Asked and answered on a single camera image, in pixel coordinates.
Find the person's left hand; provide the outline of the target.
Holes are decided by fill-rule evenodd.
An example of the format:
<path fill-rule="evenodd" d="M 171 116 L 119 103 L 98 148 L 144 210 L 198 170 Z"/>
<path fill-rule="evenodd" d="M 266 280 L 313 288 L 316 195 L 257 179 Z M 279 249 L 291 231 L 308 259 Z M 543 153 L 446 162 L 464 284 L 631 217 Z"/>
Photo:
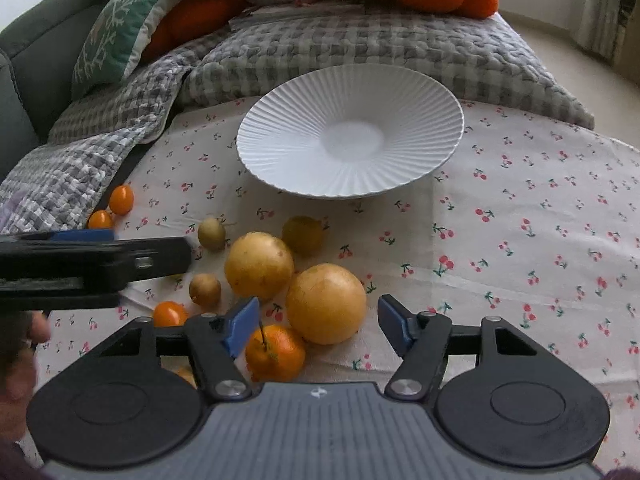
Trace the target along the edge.
<path fill-rule="evenodd" d="M 41 312 L 1 315 L 1 437 L 19 441 L 26 434 L 26 412 L 37 380 L 33 344 L 51 337 Z"/>

